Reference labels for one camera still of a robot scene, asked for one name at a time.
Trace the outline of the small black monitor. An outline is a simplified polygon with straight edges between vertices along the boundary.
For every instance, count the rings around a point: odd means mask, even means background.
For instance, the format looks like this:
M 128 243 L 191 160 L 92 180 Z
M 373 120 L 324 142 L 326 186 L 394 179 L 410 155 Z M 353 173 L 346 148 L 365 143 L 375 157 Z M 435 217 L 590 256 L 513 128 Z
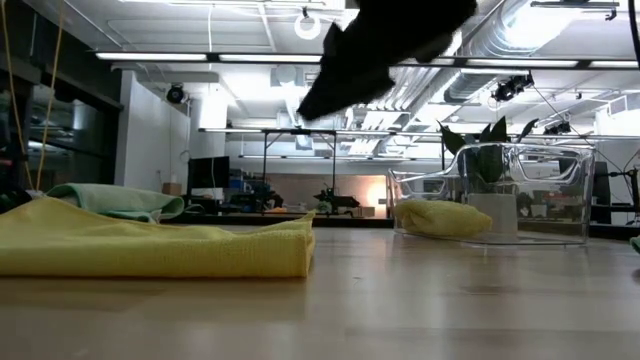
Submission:
M 228 156 L 190 159 L 188 186 L 192 189 L 228 188 L 230 158 Z

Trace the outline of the yellow microfiber towel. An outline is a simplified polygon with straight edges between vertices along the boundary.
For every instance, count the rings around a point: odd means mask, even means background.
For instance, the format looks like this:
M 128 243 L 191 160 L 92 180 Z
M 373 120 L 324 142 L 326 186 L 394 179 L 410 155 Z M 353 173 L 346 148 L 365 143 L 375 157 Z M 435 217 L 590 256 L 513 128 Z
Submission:
M 40 198 L 0 215 L 0 276 L 306 277 L 313 218 L 231 232 L 111 218 Z
M 394 215 L 407 232 L 435 237 L 473 237 L 492 227 L 490 216 L 451 201 L 405 200 L 394 208 Z

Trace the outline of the snake plant in white pot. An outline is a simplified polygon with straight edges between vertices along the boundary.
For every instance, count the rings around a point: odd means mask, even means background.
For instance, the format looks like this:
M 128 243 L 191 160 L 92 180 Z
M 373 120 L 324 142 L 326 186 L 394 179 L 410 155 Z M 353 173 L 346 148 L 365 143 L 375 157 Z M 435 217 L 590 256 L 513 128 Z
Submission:
M 462 199 L 491 218 L 491 232 L 495 234 L 517 234 L 516 196 L 514 186 L 508 184 L 512 178 L 507 157 L 537 122 L 530 121 L 515 138 L 508 135 L 505 117 L 487 125 L 479 134 L 460 135 L 439 123 L 444 147 L 454 155 L 452 163 L 461 177 Z

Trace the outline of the clear plastic bin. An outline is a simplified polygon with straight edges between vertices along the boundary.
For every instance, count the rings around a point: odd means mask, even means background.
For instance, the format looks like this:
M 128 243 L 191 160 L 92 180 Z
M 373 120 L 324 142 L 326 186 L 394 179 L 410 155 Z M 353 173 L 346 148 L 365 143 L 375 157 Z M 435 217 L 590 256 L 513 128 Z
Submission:
M 516 196 L 518 231 L 502 236 L 489 231 L 473 237 L 435 237 L 404 230 L 394 208 L 410 199 L 451 201 L 467 205 L 455 165 L 432 173 L 388 174 L 394 228 L 404 234 L 482 245 L 583 245 L 588 238 L 595 170 L 590 148 L 515 144 L 508 153 Z

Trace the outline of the overhead light bar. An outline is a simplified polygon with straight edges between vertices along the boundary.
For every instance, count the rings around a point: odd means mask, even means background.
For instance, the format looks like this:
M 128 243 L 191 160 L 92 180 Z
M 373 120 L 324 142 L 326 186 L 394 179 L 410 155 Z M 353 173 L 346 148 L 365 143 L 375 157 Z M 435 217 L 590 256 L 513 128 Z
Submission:
M 238 64 L 309 64 L 319 65 L 316 54 L 284 53 L 193 53 L 193 52 L 106 52 L 94 55 L 109 62 L 136 63 L 238 63 Z M 537 69 L 576 71 L 633 71 L 640 69 L 636 60 L 627 59 L 560 59 L 542 57 L 461 57 L 442 56 L 430 62 L 404 60 L 400 67 L 478 68 L 478 69 Z

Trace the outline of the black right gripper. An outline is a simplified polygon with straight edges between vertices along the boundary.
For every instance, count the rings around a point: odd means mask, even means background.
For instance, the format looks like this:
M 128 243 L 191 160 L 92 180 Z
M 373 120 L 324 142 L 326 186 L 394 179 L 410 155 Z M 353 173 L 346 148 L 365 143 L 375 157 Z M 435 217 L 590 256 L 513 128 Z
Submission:
M 314 120 L 383 96 L 395 82 L 389 68 L 425 47 L 427 60 L 477 10 L 476 0 L 356 0 L 359 12 L 344 28 L 332 24 L 323 41 L 321 70 L 298 107 Z

